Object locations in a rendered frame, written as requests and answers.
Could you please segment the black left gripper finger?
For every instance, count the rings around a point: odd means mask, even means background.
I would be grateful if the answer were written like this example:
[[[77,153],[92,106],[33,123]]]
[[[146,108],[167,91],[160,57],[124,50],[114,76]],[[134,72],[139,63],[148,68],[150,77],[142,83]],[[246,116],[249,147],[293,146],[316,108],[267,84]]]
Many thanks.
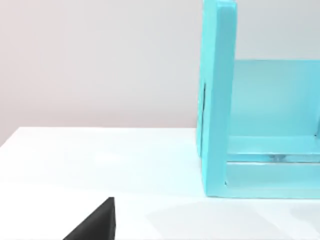
[[[115,240],[115,198],[108,197],[62,240]]]

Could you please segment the light blue rack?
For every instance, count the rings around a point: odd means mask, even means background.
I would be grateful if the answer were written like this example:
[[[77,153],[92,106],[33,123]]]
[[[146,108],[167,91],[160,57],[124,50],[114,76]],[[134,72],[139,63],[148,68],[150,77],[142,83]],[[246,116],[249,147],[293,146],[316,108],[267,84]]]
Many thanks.
[[[237,60],[235,0],[202,0],[196,149],[208,197],[320,199],[320,59]]]

